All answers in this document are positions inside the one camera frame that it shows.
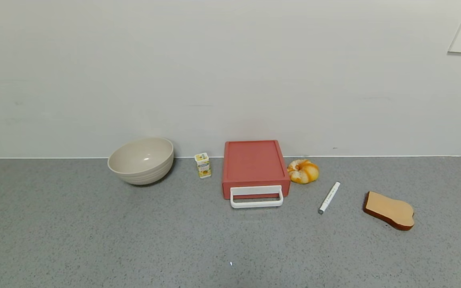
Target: toy bread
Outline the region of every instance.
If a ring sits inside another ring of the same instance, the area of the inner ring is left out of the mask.
[[[318,179],[320,169],[318,166],[307,159],[298,159],[287,166],[289,178],[298,184],[307,184]]]
[[[410,204],[373,191],[369,191],[366,195],[364,212],[384,220],[399,230],[410,230],[415,224],[414,209]]]

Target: white drawer handle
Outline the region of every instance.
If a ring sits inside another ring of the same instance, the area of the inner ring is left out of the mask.
[[[259,202],[234,202],[234,196],[239,195],[258,195],[258,194],[278,194],[279,200],[276,201],[259,201]],[[282,195],[282,186],[248,186],[230,188],[230,205],[233,208],[258,208],[258,207],[275,207],[284,202]]]

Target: red drawer box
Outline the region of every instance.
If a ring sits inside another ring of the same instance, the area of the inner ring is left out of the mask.
[[[231,188],[245,186],[282,186],[282,196],[286,197],[289,193],[289,184],[291,181],[277,140],[225,143],[223,198],[231,198]],[[245,192],[245,194],[234,195],[234,198],[279,197],[278,193],[248,195],[249,193]]]

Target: storage box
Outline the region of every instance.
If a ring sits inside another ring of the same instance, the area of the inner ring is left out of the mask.
[[[243,141],[225,143],[223,159],[223,198],[230,199],[233,207],[279,206],[289,194],[289,174],[277,140]],[[262,201],[263,205],[233,204],[232,198],[273,198],[277,201]]]

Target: white wall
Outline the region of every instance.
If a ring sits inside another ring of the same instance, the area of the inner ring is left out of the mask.
[[[0,157],[461,155],[461,0],[0,0]]]

